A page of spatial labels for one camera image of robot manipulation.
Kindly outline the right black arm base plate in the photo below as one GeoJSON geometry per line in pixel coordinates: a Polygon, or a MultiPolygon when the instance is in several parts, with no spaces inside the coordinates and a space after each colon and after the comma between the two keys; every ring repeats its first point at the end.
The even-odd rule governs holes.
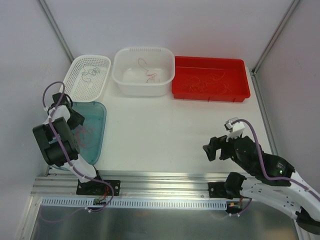
{"type": "Polygon", "coordinates": [[[210,198],[224,198],[224,199],[233,199],[225,189],[224,182],[209,182],[208,183],[208,194],[210,198]]]}

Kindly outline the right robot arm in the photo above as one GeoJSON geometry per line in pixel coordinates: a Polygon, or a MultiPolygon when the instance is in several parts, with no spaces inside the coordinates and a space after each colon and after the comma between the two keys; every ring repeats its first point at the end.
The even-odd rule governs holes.
{"type": "Polygon", "coordinates": [[[255,178],[251,180],[238,172],[230,172],[225,182],[209,183],[210,196],[255,199],[291,217],[303,230],[319,235],[320,196],[311,193],[311,187],[284,158],[262,152],[259,159],[262,148],[257,148],[248,136],[212,137],[202,148],[210,162],[220,151],[220,160],[231,159],[255,178]]]}

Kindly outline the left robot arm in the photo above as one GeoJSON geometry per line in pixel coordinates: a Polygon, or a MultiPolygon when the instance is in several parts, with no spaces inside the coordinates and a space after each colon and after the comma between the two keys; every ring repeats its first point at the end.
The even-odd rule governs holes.
{"type": "Polygon", "coordinates": [[[68,169],[81,184],[87,184],[93,194],[101,194],[105,189],[105,182],[96,168],[81,156],[80,146],[72,132],[83,125],[85,118],[73,109],[73,103],[67,95],[58,92],[52,99],[47,119],[32,129],[45,162],[49,166],[68,169]]]}

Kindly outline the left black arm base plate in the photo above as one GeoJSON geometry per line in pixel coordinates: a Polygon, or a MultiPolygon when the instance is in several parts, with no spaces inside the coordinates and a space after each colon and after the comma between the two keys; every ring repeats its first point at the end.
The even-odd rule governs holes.
{"type": "MultiPolygon", "coordinates": [[[[113,188],[113,195],[119,196],[121,189],[121,181],[120,180],[104,180],[113,188]]],[[[103,196],[106,194],[107,196],[112,196],[112,190],[109,185],[104,183],[99,183],[95,181],[89,181],[86,183],[78,182],[76,195],[79,196],[103,196]]]]}

